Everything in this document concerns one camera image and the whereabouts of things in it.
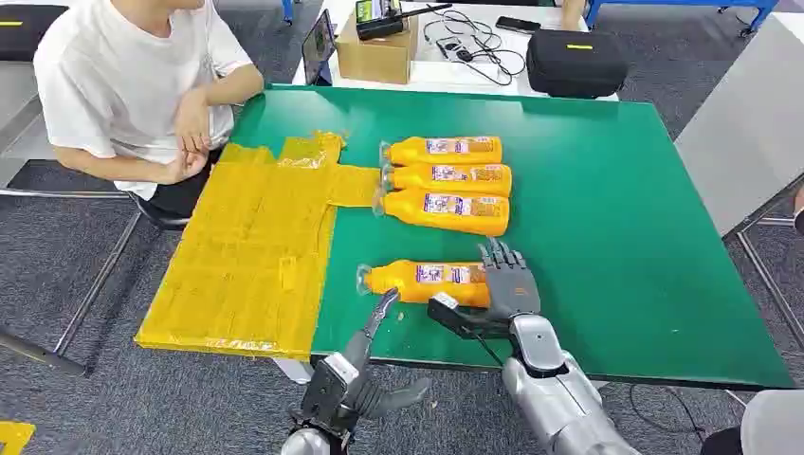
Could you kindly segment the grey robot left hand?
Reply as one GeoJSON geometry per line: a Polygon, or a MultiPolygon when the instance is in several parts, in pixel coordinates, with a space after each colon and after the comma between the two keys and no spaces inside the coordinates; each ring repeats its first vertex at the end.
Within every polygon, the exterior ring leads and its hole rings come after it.
{"type": "Polygon", "coordinates": [[[390,411],[401,410],[421,402],[432,381],[420,378],[405,388],[388,391],[373,380],[366,367],[376,332],[389,309],[399,300],[399,291],[385,292],[372,310],[364,327],[356,331],[346,345],[343,356],[356,368],[358,375],[348,386],[343,404],[360,417],[376,419],[390,411]]]}

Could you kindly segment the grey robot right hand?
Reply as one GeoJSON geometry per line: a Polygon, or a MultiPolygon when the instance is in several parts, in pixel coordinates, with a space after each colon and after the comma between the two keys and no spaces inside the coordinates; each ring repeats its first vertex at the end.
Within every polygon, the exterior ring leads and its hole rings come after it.
{"type": "Polygon", "coordinates": [[[493,319],[540,314],[536,281],[521,253],[494,237],[478,248],[489,294],[487,314],[493,319]]]}

